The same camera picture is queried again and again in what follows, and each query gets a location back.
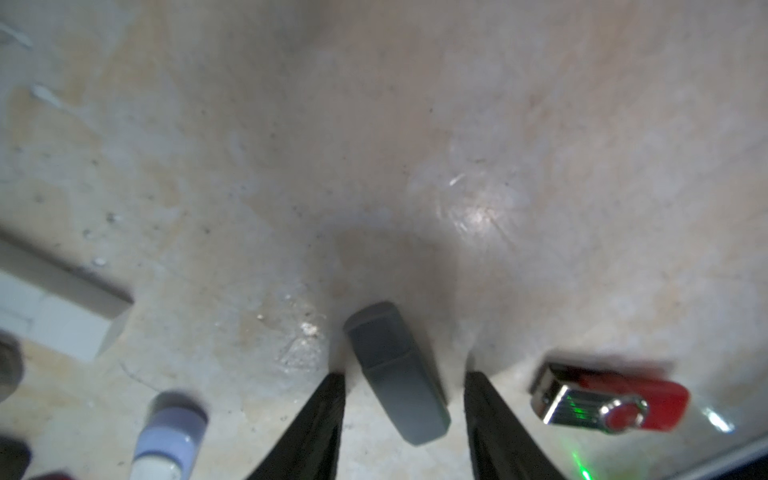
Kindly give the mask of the white purple usb drive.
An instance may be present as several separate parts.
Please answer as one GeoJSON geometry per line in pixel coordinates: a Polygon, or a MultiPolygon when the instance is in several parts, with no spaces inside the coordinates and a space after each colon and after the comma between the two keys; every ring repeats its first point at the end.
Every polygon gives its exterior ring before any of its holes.
{"type": "Polygon", "coordinates": [[[190,479],[208,423],[208,414],[194,397],[161,392],[137,437],[129,479],[190,479]]]}

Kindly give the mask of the white translucent usb drive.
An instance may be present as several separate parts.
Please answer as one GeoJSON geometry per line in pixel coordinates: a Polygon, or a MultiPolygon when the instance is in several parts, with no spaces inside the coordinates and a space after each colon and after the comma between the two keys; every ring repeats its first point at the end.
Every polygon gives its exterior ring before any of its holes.
{"type": "Polygon", "coordinates": [[[1,338],[89,362],[125,329],[133,299],[42,250],[1,233],[1,338]]]}

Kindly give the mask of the grey usb flash drive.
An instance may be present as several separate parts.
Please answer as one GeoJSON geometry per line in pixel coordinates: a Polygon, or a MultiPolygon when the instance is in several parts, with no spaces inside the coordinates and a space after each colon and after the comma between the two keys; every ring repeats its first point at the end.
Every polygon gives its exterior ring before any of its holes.
{"type": "Polygon", "coordinates": [[[451,419],[439,379],[397,306],[379,302],[344,323],[374,395],[397,432],[420,446],[445,436],[451,419]]]}

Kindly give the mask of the red silver swivel usb drive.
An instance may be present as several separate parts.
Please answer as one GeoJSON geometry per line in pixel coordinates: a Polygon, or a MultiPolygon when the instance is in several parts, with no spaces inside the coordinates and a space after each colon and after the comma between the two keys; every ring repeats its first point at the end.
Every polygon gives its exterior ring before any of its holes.
{"type": "Polygon", "coordinates": [[[669,432],[690,402],[689,390],[673,381],[555,362],[541,367],[530,394],[542,423],[608,435],[669,432]]]}

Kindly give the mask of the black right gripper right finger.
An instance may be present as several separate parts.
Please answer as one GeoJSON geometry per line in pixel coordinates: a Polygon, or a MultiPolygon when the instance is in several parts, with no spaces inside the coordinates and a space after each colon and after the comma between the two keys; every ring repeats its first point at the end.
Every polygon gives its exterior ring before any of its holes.
{"type": "Polygon", "coordinates": [[[563,477],[484,373],[470,371],[465,375],[464,410],[476,479],[563,477]]]}

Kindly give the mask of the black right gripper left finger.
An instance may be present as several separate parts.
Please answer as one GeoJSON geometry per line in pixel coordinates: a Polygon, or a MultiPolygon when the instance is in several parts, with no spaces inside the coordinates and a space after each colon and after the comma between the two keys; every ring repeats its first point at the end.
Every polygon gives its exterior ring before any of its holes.
{"type": "Polygon", "coordinates": [[[248,480],[334,480],[345,400],[345,377],[328,374],[248,480]]]}

